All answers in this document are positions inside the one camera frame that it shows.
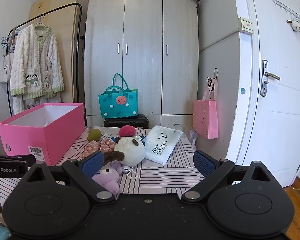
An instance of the panda plush toy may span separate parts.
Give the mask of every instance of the panda plush toy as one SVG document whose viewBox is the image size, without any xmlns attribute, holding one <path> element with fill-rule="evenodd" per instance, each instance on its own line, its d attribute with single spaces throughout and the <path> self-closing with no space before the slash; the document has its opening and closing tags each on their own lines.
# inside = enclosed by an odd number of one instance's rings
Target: panda plush toy
<svg viewBox="0 0 300 240">
<path fill-rule="evenodd" d="M 112 161 L 119 161 L 123 164 L 123 173 L 127 173 L 129 179 L 138 178 L 139 175 L 133 170 L 133 167 L 145 158 L 144 142 L 134 137 L 116 137 L 115 141 L 114 151 L 104 153 L 103 165 Z"/>
</svg>

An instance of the bag handle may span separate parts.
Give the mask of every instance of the bag handle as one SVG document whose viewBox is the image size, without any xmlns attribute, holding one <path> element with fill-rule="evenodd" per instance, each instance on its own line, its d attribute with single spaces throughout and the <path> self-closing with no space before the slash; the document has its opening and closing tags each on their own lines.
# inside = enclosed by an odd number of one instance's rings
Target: bag handle
<svg viewBox="0 0 300 240">
<path fill-rule="evenodd" d="M 122 87 L 118 87 L 118 86 L 111 86 L 111 87 L 108 87 L 108 88 L 106 88 L 106 92 L 107 92 L 107 94 L 108 94 L 108 96 L 110 96 L 110 93 L 109 93 L 109 89 L 111 89 L 111 88 L 113 88 L 113 90 L 114 89 L 120 89 L 120 90 L 122 90 L 123 91 L 123 94 L 124 95 L 128 95 L 127 94 L 127 91 L 126 90 L 124 90 Z"/>
<path fill-rule="evenodd" d="M 129 92 L 130 89 L 128 88 L 128 84 L 127 84 L 126 81 L 124 80 L 123 76 L 120 75 L 119 73 L 114 74 L 113 80 L 112 80 L 112 86 L 115 86 L 115 85 L 114 85 L 114 79 L 115 79 L 116 75 L 119 75 L 119 76 L 122 78 L 123 82 L 126 84 L 126 87 L 127 87 L 126 91 Z"/>
<path fill-rule="evenodd" d="M 209 90 L 209 83 L 206 84 L 206 88 L 204 89 L 204 94 L 202 97 L 202 101 L 205 100 L 210 100 L 210 94 L 212 92 L 212 88 L 214 85 L 214 92 L 213 92 L 213 100 L 217 100 L 217 94 L 218 94 L 218 81 L 216 78 L 211 79 L 211 85 L 210 85 L 210 90 Z"/>
<path fill-rule="evenodd" d="M 214 92 L 213 92 L 213 98 L 214 100 L 217 100 L 217 95 L 218 95 L 218 80 L 216 78 L 214 79 Z"/>
</svg>

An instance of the cardboard box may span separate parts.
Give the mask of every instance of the cardboard box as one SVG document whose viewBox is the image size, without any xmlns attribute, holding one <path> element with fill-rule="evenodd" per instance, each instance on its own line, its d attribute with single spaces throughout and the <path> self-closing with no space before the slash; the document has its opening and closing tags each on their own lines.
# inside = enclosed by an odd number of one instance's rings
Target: cardboard box
<svg viewBox="0 0 300 240">
<path fill-rule="evenodd" d="M 82 103 L 45 103 L 0 122 L 8 156 L 33 154 L 47 165 L 56 165 L 84 129 Z"/>
</svg>

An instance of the black suitcase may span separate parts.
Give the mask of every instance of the black suitcase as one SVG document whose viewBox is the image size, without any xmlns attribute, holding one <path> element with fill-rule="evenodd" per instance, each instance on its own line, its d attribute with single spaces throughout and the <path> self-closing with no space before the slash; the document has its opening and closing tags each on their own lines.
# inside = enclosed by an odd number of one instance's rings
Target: black suitcase
<svg viewBox="0 0 300 240">
<path fill-rule="evenodd" d="M 137 116 L 105 119 L 103 122 L 104 127 L 123 127 L 124 125 L 148 129 L 149 121 L 144 114 L 138 114 Z"/>
</svg>

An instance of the white fleece robe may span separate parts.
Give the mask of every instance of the white fleece robe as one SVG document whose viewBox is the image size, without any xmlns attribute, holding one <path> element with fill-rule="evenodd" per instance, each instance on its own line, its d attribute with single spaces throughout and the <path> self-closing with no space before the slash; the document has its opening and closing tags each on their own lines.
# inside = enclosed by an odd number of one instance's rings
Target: white fleece robe
<svg viewBox="0 0 300 240">
<path fill-rule="evenodd" d="M 23 100 L 45 102 L 64 90 L 57 41 L 51 28 L 30 25 L 21 30 L 14 53 L 10 79 L 13 114 L 25 110 Z"/>
</svg>

